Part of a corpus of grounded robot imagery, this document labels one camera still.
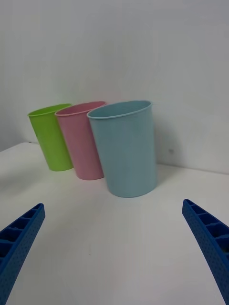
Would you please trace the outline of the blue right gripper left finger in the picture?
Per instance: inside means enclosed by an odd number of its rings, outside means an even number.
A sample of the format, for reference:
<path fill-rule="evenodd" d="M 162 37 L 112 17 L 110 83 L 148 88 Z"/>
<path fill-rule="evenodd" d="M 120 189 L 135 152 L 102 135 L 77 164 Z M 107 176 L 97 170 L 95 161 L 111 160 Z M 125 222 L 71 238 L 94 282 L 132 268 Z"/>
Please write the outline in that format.
<path fill-rule="evenodd" d="M 6 304 L 44 219 L 39 203 L 0 232 L 0 304 Z"/>

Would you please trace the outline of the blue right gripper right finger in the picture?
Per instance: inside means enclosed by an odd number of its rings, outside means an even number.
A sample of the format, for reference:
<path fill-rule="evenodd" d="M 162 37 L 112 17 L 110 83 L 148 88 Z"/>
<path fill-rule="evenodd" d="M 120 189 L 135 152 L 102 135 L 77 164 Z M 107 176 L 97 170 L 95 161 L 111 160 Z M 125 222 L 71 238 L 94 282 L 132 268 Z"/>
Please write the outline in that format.
<path fill-rule="evenodd" d="M 189 199 L 182 214 L 189 225 L 217 283 L 229 304 L 229 227 Z"/>

